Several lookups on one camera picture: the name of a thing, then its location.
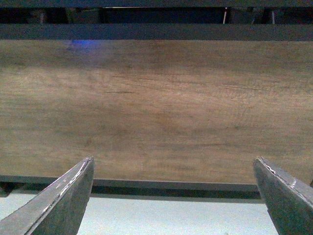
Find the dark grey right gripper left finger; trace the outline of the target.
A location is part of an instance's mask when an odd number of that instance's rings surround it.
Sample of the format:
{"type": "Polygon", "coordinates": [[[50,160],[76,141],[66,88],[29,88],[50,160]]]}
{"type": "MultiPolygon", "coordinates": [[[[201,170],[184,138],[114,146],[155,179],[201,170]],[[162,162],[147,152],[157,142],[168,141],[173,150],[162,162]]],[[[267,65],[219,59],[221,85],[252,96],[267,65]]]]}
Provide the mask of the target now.
{"type": "Polygon", "coordinates": [[[0,221],[2,235],[75,235],[89,201],[94,159],[87,156],[0,221]]]}

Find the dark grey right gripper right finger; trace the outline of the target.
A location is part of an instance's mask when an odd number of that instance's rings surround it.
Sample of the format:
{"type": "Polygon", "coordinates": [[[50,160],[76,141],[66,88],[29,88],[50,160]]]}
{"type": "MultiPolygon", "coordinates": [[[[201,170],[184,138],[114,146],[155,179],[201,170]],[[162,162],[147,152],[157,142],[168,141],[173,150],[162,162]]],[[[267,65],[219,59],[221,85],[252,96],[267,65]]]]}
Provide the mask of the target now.
{"type": "Polygon", "coordinates": [[[253,163],[257,187],[280,235],[313,233],[313,188],[263,157],[253,163]]]}

